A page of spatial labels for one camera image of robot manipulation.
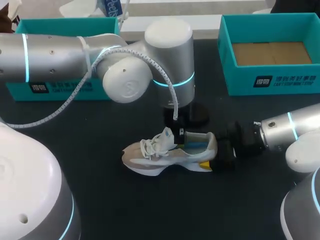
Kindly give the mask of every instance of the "teal box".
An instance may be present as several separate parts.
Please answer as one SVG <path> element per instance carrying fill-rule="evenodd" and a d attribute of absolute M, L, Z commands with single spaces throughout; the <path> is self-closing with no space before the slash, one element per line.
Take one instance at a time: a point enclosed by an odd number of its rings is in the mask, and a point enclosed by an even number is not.
<path fill-rule="evenodd" d="M 312 64 L 237 65 L 232 44 L 303 42 Z M 315 13 L 223 15 L 217 41 L 228 93 L 320 93 L 320 19 Z"/>
<path fill-rule="evenodd" d="M 116 17 L 22 19 L 16 34 L 43 34 L 67 37 L 91 37 L 100 34 L 119 34 Z M 63 101 L 67 100 L 81 79 L 66 79 L 59 82 L 7 83 L 15 101 Z M 46 89 L 33 93 L 32 88 Z M 110 100 L 103 89 L 102 81 L 91 78 L 82 86 L 75 100 Z"/>

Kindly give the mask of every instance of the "open box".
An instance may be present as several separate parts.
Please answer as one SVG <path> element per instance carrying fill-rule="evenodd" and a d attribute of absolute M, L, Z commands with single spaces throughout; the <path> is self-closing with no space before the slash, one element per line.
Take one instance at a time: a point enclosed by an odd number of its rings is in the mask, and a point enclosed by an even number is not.
<path fill-rule="evenodd" d="M 315 13 L 223 15 L 218 51 L 231 96 L 320 93 Z"/>
<path fill-rule="evenodd" d="M 119 34 L 116 17 L 22 19 L 16 34 L 43 34 L 66 37 L 91 37 L 100 34 Z M 15 101 L 59 101 L 66 100 L 81 79 L 65 79 L 58 82 L 7 83 Z M 46 91 L 34 92 L 34 87 L 45 87 Z M 91 78 L 82 86 L 75 100 L 110 100 L 98 78 Z"/>

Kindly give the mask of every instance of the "screw hole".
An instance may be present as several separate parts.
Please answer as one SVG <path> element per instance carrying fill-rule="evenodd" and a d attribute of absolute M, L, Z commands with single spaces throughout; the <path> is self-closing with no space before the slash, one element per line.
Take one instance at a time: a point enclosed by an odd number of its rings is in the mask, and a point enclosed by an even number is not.
<path fill-rule="evenodd" d="M 275 123 L 274 121 L 272 121 L 272 122 L 270 122 L 270 123 L 268 124 L 268 126 L 269 126 L 270 128 L 274 127 L 275 125 L 276 125 L 276 123 Z"/>
<path fill-rule="evenodd" d="M 27 217 L 27 215 L 25 215 L 25 214 L 20 214 L 20 215 L 19 215 L 19 221 L 20 221 L 22 224 L 27 224 L 27 223 L 28 223 L 28 217 Z"/>

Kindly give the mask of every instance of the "shoe sole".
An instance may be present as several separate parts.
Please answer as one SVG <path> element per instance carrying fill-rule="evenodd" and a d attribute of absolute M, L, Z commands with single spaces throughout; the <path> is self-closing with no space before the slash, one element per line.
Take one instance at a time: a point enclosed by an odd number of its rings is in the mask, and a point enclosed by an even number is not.
<path fill-rule="evenodd" d="M 164 166 L 164 167 L 160 167 L 160 168 L 156 168 L 156 169 L 140 169 L 140 168 L 134 168 L 134 167 L 128 166 L 124 162 L 123 162 L 123 164 L 128 169 L 130 169 L 138 174 L 150 176 L 150 177 L 158 176 L 163 170 L 165 170 L 167 167 L 171 166 L 171 165 L 169 165 L 169 166 Z M 200 163 L 198 163 L 198 162 L 192 162 L 192 163 L 184 162 L 184 163 L 179 163 L 177 165 L 180 165 L 180 166 L 182 166 L 190 171 L 194 171 L 194 172 L 202 172 L 202 173 L 212 172 L 212 170 L 205 169 L 205 168 L 201 167 L 199 164 Z"/>

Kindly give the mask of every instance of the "box logo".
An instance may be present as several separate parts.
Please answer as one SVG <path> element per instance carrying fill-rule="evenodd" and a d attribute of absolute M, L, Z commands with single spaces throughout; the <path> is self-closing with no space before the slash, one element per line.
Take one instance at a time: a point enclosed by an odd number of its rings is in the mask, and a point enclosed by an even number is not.
<path fill-rule="evenodd" d="M 272 76 L 257 76 L 255 78 L 254 88 L 267 88 L 270 86 Z"/>
<path fill-rule="evenodd" d="M 311 86 L 316 81 L 317 76 L 277 76 L 275 77 L 274 87 L 290 87 L 290 86 Z"/>
<path fill-rule="evenodd" d="M 48 94 L 49 89 L 45 82 L 29 82 L 31 91 L 34 94 Z"/>
<path fill-rule="evenodd" d="M 123 13 L 120 0 L 104 0 L 104 7 L 107 17 L 117 17 Z"/>

